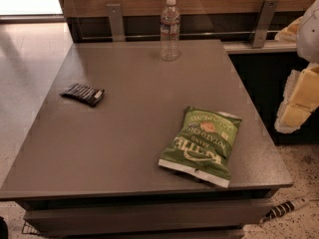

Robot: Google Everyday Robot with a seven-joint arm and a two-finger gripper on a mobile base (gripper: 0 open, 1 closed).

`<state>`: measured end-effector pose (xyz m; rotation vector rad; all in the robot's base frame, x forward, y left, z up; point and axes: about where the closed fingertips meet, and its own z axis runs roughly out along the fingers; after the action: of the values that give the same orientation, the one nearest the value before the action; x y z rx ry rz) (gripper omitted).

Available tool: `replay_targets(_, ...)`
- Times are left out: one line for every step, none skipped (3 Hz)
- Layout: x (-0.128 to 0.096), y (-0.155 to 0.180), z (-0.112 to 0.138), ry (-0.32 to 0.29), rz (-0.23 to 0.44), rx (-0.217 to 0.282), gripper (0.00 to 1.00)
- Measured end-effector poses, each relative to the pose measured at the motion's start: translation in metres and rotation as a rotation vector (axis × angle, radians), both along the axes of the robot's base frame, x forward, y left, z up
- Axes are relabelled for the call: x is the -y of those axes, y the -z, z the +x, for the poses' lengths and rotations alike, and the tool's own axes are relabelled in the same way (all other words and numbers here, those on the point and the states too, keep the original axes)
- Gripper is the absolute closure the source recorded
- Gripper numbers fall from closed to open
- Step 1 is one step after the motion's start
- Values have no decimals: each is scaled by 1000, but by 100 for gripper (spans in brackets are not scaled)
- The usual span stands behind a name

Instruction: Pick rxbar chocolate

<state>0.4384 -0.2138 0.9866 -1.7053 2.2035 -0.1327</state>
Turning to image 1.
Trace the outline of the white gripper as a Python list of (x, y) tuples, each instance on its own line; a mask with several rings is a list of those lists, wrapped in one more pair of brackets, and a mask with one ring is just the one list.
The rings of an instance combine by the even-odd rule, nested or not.
[(281, 133), (299, 129), (319, 107), (319, 0), (313, 2), (302, 18), (280, 30), (275, 40), (295, 42), (296, 36), (297, 54), (310, 64), (301, 72), (292, 70), (287, 78), (274, 124)]

